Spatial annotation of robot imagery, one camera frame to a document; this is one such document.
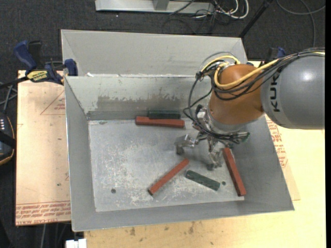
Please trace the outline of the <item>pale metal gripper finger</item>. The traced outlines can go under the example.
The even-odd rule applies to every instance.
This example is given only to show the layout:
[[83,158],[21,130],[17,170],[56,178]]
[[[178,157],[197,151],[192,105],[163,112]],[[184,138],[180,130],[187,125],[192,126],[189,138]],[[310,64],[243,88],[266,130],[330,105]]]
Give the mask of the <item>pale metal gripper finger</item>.
[[222,161],[222,146],[215,145],[208,152],[209,162],[207,163],[207,169],[209,171],[215,170],[216,168],[221,166]]
[[198,140],[194,139],[194,138],[191,138],[189,134],[178,137],[175,140],[176,153],[177,154],[183,154],[185,147],[193,148],[197,144],[198,144]]

